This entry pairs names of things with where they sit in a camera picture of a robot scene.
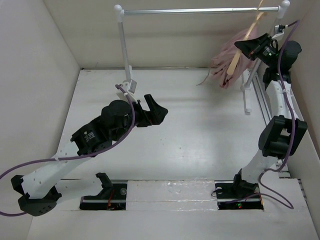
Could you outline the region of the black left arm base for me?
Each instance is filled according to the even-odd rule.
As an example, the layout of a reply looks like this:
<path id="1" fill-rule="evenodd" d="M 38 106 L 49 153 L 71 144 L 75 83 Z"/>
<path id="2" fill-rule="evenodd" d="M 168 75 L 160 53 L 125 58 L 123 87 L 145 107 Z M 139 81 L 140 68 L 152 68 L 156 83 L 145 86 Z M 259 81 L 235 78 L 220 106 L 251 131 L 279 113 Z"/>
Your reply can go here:
<path id="1" fill-rule="evenodd" d="M 83 196 L 79 209 L 83 211 L 124 211 L 128 182 L 124 180 L 111 181 L 106 173 L 95 175 L 101 181 L 102 190 L 97 195 Z"/>

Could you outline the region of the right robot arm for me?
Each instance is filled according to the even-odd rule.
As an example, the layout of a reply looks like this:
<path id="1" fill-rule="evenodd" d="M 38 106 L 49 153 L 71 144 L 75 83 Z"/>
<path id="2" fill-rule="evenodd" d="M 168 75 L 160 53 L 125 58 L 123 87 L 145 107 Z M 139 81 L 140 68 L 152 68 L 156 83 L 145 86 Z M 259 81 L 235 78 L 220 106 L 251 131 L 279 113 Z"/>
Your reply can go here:
<path id="1" fill-rule="evenodd" d="M 277 160 L 286 160 L 297 150 L 308 125 L 299 119 L 291 97 L 290 69 L 302 52 L 301 45 L 289 40 L 282 47 L 268 33 L 234 44 L 250 60 L 259 59 L 267 65 L 263 83 L 269 96 L 272 119 L 261 133 L 258 151 L 250 163 L 233 179 L 231 191 L 237 197 L 254 192 L 259 176 Z"/>

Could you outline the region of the pink trousers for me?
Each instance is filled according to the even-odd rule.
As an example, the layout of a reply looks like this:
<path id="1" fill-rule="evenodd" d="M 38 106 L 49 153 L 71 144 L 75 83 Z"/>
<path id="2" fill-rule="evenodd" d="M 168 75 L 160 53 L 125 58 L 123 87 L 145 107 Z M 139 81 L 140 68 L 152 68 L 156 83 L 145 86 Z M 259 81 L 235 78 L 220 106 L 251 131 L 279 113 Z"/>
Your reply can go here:
<path id="1" fill-rule="evenodd" d="M 220 53 L 210 60 L 208 74 L 202 82 L 197 84 L 198 86 L 202 85 L 211 75 L 210 78 L 212 80 L 217 80 L 221 88 L 227 89 L 239 79 L 246 69 L 254 66 L 256 60 L 252 61 L 245 57 L 243 53 L 241 53 L 233 74 L 227 74 L 227 70 L 232 63 L 236 52 L 239 50 L 235 46 L 235 42 L 242 41 L 248 30 L 249 29 L 247 28 L 238 32 L 221 47 Z"/>

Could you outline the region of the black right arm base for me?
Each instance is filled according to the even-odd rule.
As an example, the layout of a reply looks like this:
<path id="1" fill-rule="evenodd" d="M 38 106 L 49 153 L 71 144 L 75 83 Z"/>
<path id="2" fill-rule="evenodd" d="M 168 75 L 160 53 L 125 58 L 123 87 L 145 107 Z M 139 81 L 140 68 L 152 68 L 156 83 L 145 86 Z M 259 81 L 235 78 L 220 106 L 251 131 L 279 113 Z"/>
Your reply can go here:
<path id="1" fill-rule="evenodd" d="M 215 180 L 211 196 L 217 200 L 218 210 L 263 210 L 257 183 L 242 180 L 240 173 L 233 180 Z"/>

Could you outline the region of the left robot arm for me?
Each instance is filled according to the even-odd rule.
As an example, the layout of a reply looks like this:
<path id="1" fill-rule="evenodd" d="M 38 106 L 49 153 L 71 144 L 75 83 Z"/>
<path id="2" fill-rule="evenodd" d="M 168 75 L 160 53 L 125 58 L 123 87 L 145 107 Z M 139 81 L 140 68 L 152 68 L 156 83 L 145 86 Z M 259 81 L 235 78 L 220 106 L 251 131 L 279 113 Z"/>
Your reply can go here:
<path id="1" fill-rule="evenodd" d="M 70 145 L 45 165 L 27 175 L 15 175 L 12 188 L 21 196 L 19 208 L 33 217 L 44 215 L 69 199 L 109 200 L 115 185 L 106 173 L 98 172 L 92 179 L 66 179 L 79 165 L 111 150 L 122 142 L 134 128 L 160 125 L 168 110 L 160 106 L 151 94 L 144 96 L 149 107 L 144 110 L 140 101 L 114 100 L 101 110 L 100 116 L 83 125 L 70 139 Z"/>

